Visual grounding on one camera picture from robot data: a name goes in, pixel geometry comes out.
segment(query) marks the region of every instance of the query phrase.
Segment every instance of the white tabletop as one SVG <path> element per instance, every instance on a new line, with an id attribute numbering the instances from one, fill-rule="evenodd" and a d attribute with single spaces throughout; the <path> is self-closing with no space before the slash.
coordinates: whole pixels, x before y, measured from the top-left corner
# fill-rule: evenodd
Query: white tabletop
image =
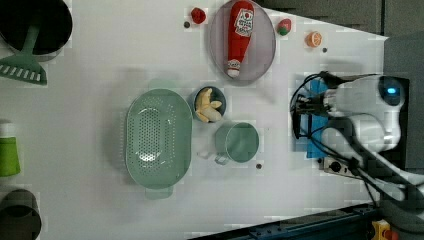
<path id="1" fill-rule="evenodd" d="M 37 196 L 40 239 L 186 239 L 369 201 L 360 181 L 323 173 L 293 147 L 288 101 L 296 81 L 321 70 L 381 73 L 384 37 L 267 10 L 274 24 L 291 18 L 292 32 L 277 36 L 268 73 L 235 87 L 208 55 L 207 24 L 183 27 L 192 7 L 207 8 L 211 21 L 224 0 L 67 2 L 74 32 L 45 65 L 48 88 L 0 79 L 0 118 L 17 125 L 22 167 L 1 179 L 2 191 L 23 187 Z M 312 30 L 323 34 L 327 53 L 305 46 Z M 2 45 L 0 56 L 8 54 Z M 170 198 L 146 199 L 125 167 L 124 124 L 131 102 L 157 79 L 175 81 L 184 97 L 205 84 L 220 87 L 225 118 L 260 132 L 255 159 L 217 165 L 206 155 L 222 123 L 194 121 L 189 171 Z"/>

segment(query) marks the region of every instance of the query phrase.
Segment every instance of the blue light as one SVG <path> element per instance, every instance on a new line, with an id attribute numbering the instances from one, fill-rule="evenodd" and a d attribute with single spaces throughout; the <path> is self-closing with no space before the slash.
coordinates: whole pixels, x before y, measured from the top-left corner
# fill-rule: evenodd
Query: blue light
<path id="1" fill-rule="evenodd" d="M 396 93 L 396 88 L 388 88 L 387 89 L 387 93 L 389 93 L 389 94 L 395 94 Z"/>

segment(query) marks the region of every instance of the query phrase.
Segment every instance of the small bowl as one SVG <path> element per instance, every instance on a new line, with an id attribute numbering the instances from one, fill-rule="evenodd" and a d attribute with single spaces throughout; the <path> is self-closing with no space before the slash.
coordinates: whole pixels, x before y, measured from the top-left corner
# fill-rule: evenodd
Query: small bowl
<path id="1" fill-rule="evenodd" d="M 203 91 L 203 89 L 205 89 L 205 88 L 211 88 L 212 89 L 211 102 L 220 101 L 222 103 L 221 107 L 217 108 L 216 110 L 222 116 L 224 116 L 225 110 L 227 109 L 227 101 L 225 99 L 224 93 L 222 93 L 221 90 L 219 90 L 219 88 L 217 88 L 217 87 L 206 86 L 206 87 L 202 87 L 199 90 L 193 92 L 193 94 L 190 97 L 189 104 L 190 104 L 190 108 L 193 112 L 193 117 L 196 118 L 199 121 L 202 121 L 202 120 L 200 120 L 200 118 L 197 116 L 197 113 L 196 113 L 196 110 L 197 110 L 196 109 L 196 100 L 197 100 L 197 97 L 199 96 L 199 93 L 201 91 Z"/>

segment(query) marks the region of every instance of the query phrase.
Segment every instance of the red object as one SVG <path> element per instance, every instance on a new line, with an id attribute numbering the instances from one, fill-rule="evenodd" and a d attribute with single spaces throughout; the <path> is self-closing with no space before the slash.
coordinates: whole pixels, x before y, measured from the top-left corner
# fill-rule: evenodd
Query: red object
<path id="1" fill-rule="evenodd" d="M 399 240 L 399 235 L 397 232 L 393 232 L 392 230 L 386 230 L 383 232 L 383 237 L 388 240 Z"/>
<path id="2" fill-rule="evenodd" d="M 195 8 L 191 11 L 191 18 L 196 24 L 201 24 L 206 20 L 206 13 L 200 8 Z"/>
<path id="3" fill-rule="evenodd" d="M 290 19 L 283 19 L 279 24 L 278 24 L 278 33 L 280 33 L 281 35 L 286 35 L 287 33 L 289 33 L 291 31 L 291 20 Z"/>
<path id="4" fill-rule="evenodd" d="M 240 64 L 250 43 L 255 10 L 248 1 L 238 1 L 231 9 L 228 27 L 228 75 L 240 74 Z"/>

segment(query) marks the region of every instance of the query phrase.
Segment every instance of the orange object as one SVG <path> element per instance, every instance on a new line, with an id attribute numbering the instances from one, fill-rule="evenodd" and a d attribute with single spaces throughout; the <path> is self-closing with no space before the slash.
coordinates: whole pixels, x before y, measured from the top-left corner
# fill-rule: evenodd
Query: orange object
<path id="1" fill-rule="evenodd" d="M 322 36 L 319 32 L 311 32 L 307 37 L 306 37 L 306 44 L 309 47 L 318 47 L 319 45 L 321 45 L 322 43 Z"/>
<path id="2" fill-rule="evenodd" d="M 384 231 L 390 230 L 390 224 L 387 221 L 380 220 L 372 222 L 372 225 L 375 229 L 375 235 L 372 240 L 389 240 L 383 236 Z"/>
<path id="3" fill-rule="evenodd" d="M 399 235 L 397 232 L 393 232 L 392 230 L 385 230 L 383 232 L 383 236 L 388 240 L 399 240 Z"/>

